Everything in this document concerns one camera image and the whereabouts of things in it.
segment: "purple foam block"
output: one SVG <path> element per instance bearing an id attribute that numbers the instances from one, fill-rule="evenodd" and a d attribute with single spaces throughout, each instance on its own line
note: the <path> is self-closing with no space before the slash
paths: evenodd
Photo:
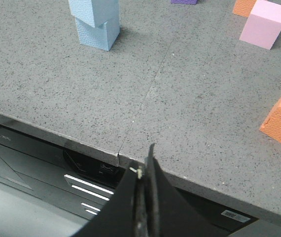
<path id="1" fill-rule="evenodd" d="M 171 0 L 172 4 L 192 4 L 195 5 L 198 2 L 198 0 Z"/>

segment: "cabinet drawer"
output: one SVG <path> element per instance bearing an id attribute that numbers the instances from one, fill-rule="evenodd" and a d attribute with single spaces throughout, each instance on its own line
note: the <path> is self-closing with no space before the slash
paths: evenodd
<path id="1" fill-rule="evenodd" d="M 61 190 L 42 181 L 19 173 L 20 177 L 34 190 L 36 197 L 43 201 L 91 220 L 103 205 Z"/>
<path id="2" fill-rule="evenodd" d="M 44 183 L 79 195 L 99 204 L 105 204 L 114 189 L 100 185 L 96 182 L 84 180 L 74 172 L 62 167 L 34 158 L 27 154 L 0 145 L 0 157 L 14 171 L 25 174 Z M 72 177 L 68 182 L 65 175 Z"/>
<path id="3" fill-rule="evenodd" d="M 63 167 L 63 149 L 0 126 L 0 144 Z"/>

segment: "blue foam cube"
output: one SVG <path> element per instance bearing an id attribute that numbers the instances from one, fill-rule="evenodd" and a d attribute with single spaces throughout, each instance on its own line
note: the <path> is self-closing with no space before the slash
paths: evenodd
<path id="1" fill-rule="evenodd" d="M 92 27 L 76 18 L 76 26 L 79 42 L 83 45 L 92 46 L 109 51 L 120 33 L 119 16 L 116 16 L 99 27 Z"/>
<path id="2" fill-rule="evenodd" d="M 92 27 L 119 15 L 118 0 L 69 0 L 69 3 L 71 14 Z"/>

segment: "countertop edge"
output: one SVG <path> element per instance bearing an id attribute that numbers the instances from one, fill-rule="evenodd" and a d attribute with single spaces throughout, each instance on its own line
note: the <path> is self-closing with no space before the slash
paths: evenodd
<path id="1" fill-rule="evenodd" d="M 118 157 L 120 166 L 124 168 L 128 166 L 129 161 L 131 160 L 135 160 L 136 162 L 141 163 L 138 159 L 122 153 L 119 153 Z M 199 195 L 208 200 L 217 202 L 219 204 L 244 212 L 248 215 L 254 216 L 258 219 L 265 220 L 281 227 L 280 214 L 256 206 L 245 200 L 237 199 L 230 195 L 224 194 L 218 190 L 208 188 L 206 186 L 203 186 L 202 184 L 198 184 L 194 180 L 185 179 L 184 177 L 181 177 L 170 170 L 163 169 L 163 171 L 171 184 L 177 188 L 186 190 L 190 193 Z"/>
<path id="2" fill-rule="evenodd" d="M 100 147 L 84 143 L 67 135 L 43 128 L 19 118 L 0 113 L 0 125 L 26 133 L 30 136 L 44 141 L 62 146 L 92 158 L 107 162 L 114 166 L 119 166 L 118 153 L 104 150 Z"/>

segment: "barcode label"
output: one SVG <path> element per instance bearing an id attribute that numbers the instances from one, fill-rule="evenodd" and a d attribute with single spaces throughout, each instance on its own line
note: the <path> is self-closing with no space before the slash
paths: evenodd
<path id="1" fill-rule="evenodd" d="M 248 217 L 245 217 L 243 215 L 240 215 L 238 213 L 235 213 L 235 212 L 232 212 L 232 211 L 229 211 L 229 210 L 224 210 L 221 215 L 223 216 L 227 216 L 231 219 L 234 219 L 236 221 L 239 221 L 239 222 L 242 222 L 242 223 L 245 223 L 247 222 L 248 220 L 250 220 L 250 218 Z"/>

